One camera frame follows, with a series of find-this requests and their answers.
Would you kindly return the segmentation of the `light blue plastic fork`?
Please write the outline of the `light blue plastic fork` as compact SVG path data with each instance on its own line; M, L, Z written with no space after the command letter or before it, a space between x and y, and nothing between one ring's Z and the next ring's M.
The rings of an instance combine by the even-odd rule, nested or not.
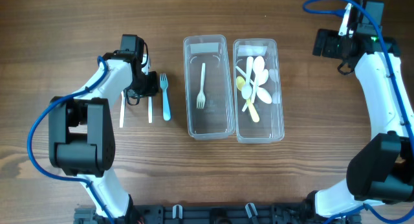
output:
M165 121L171 120L171 111L169 107L168 100L168 79L165 73L160 73L160 87L162 90L162 108L163 108L163 118Z

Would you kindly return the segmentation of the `white long plastic fork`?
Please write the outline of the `white long plastic fork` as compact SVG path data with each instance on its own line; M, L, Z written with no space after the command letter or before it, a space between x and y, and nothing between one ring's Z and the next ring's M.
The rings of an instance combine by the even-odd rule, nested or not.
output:
M148 98L148 122L153 122L153 99L152 97Z

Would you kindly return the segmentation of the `white upside-down plastic fork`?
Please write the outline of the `white upside-down plastic fork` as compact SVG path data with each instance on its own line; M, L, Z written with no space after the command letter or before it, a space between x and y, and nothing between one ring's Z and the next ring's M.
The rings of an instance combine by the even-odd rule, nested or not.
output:
M201 69L201 81L200 81L200 91L197 95L197 109L203 109L206 101L206 97L204 94L204 80L205 80L205 70L206 70L206 64L202 64Z

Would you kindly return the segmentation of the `large white plastic spoon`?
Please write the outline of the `large white plastic spoon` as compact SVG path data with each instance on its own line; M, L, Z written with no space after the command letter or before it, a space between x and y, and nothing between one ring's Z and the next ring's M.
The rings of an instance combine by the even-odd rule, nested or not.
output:
M254 103L255 99L256 99L256 90L257 90L257 85L256 85L256 74L260 74L261 71L263 71L265 68L265 61L263 59L262 56L258 56L254 59L254 63L253 63L253 68L252 71L254 71L255 74L255 80L252 86L252 94L250 96L250 101L251 103Z

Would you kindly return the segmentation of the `white upside-down plastic spoon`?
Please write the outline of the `white upside-down plastic spoon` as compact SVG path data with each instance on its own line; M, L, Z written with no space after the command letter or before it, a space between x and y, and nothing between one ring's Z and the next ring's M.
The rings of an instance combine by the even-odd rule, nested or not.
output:
M257 87L256 95L264 103L266 103L266 104L271 104L272 103L272 97L271 97L270 93L265 88L262 88L261 86Z

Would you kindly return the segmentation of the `white thick-handled plastic spoon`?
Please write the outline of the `white thick-handled plastic spoon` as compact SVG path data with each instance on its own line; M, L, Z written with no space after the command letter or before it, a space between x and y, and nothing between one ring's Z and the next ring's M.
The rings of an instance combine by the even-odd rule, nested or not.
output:
M246 59L246 80L245 80L245 84L242 87L242 97L245 100L248 100L252 94L252 86L250 85L250 76L252 74L252 68L253 68L253 63L254 63L254 59L252 56L249 56Z

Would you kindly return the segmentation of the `yellow plastic spoon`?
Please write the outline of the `yellow plastic spoon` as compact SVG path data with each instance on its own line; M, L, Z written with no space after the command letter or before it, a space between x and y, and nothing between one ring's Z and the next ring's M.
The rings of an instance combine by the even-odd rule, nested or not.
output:
M245 85L245 79L242 76L238 76L236 78L236 86L237 89L239 91L242 91L243 86ZM241 108L242 112L246 111L246 108L248 108L249 112L250 112L250 116L253 120L253 122L259 122L259 115L257 114L257 111L253 105L253 103L251 103L250 98L245 100L245 104L244 106Z

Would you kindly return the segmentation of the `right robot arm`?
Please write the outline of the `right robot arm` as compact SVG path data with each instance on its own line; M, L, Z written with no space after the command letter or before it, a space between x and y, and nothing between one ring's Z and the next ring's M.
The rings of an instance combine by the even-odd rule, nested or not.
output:
M384 4L346 0L339 30L319 29L313 55L341 60L356 75L369 113L371 139L350 161L344 180L310 193L304 220L343 221L361 210L413 201L413 110L402 81L400 49L382 35Z

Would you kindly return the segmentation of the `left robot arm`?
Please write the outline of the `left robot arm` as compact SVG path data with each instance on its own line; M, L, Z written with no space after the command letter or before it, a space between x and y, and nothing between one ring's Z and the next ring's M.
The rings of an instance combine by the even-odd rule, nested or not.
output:
M120 95L130 106L158 93L146 42L124 34L120 48L98 58L98 70L68 98L56 96L49 116L49 160L67 179L82 183L105 221L138 223L142 216L113 168L115 139L111 108Z

